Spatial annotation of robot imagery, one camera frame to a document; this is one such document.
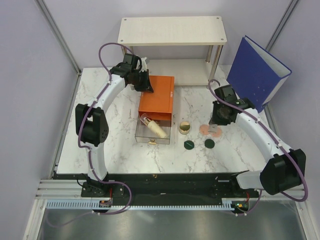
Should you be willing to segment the orange drawer box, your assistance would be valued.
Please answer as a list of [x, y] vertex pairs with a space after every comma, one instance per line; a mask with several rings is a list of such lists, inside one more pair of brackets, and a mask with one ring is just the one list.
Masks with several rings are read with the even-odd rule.
[[171, 121], [174, 100], [174, 76], [151, 75], [149, 77], [153, 93], [142, 92], [138, 114], [147, 114], [156, 121]]

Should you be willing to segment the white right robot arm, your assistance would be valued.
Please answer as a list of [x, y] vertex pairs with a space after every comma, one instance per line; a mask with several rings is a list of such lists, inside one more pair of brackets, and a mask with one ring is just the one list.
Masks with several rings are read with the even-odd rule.
[[307, 195], [306, 154], [283, 142], [261, 121], [253, 103], [248, 98], [238, 98], [231, 85], [210, 92], [216, 100], [208, 123], [209, 131], [217, 133], [220, 126], [237, 124], [254, 142], [266, 162], [263, 170], [238, 173], [236, 180], [229, 184], [230, 193], [240, 197], [247, 189], [260, 189], [276, 195], [302, 185]]

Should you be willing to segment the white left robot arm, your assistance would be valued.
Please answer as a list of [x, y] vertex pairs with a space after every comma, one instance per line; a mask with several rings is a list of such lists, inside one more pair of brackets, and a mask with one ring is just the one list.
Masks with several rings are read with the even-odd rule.
[[107, 70], [108, 79], [98, 93], [86, 104], [75, 107], [75, 128], [79, 148], [86, 149], [88, 177], [95, 182], [92, 191], [106, 196], [110, 185], [104, 181], [108, 174], [104, 157], [104, 142], [109, 134], [106, 112], [117, 95], [131, 85], [137, 92], [153, 93], [146, 57], [126, 53], [123, 61]]

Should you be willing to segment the clear grey tube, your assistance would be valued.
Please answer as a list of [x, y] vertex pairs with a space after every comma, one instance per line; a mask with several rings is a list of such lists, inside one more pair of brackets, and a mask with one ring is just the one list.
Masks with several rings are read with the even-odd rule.
[[217, 125], [217, 124], [210, 124], [210, 125], [209, 125], [208, 131], [209, 131], [210, 133], [217, 133], [218, 130], [219, 130], [219, 128], [218, 128], [218, 125]]

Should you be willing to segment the cream lotion bottle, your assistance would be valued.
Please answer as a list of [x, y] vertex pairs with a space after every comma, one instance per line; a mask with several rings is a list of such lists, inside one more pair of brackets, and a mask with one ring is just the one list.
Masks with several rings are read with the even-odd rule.
[[143, 117], [141, 121], [159, 138], [164, 139], [167, 137], [167, 133], [154, 120], [148, 117]]

